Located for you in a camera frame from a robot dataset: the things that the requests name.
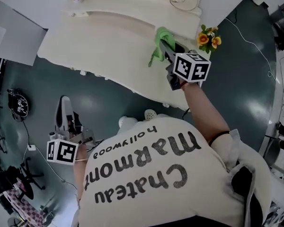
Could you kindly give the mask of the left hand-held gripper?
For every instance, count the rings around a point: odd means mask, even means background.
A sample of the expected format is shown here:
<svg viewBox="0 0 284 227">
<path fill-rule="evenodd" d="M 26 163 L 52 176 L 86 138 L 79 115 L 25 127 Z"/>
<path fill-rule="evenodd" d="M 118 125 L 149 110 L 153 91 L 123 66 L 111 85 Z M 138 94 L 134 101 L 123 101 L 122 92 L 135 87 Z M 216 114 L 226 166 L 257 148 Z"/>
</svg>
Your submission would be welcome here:
<svg viewBox="0 0 284 227">
<path fill-rule="evenodd" d="M 60 97 L 55 122 L 54 131 L 49 133 L 46 161 L 64 165 L 86 161 L 86 158 L 77 158 L 78 149 L 82 144 L 95 147 L 94 133 L 91 129 L 82 126 L 79 115 L 73 112 L 68 96 Z"/>
</svg>

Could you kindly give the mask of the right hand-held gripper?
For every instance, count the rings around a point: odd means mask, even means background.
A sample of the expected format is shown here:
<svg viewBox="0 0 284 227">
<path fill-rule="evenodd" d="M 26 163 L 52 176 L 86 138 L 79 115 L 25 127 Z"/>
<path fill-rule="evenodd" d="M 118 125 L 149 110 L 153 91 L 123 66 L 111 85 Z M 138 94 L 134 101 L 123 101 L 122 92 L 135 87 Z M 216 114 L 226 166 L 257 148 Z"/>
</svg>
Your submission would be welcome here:
<svg viewBox="0 0 284 227">
<path fill-rule="evenodd" d="M 174 51 L 164 40 L 160 40 L 159 48 L 164 59 L 170 62 L 166 70 L 172 90 L 181 89 L 180 79 L 187 83 L 197 83 L 199 87 L 206 81 L 211 62 L 195 50 L 176 42 Z"/>
</svg>

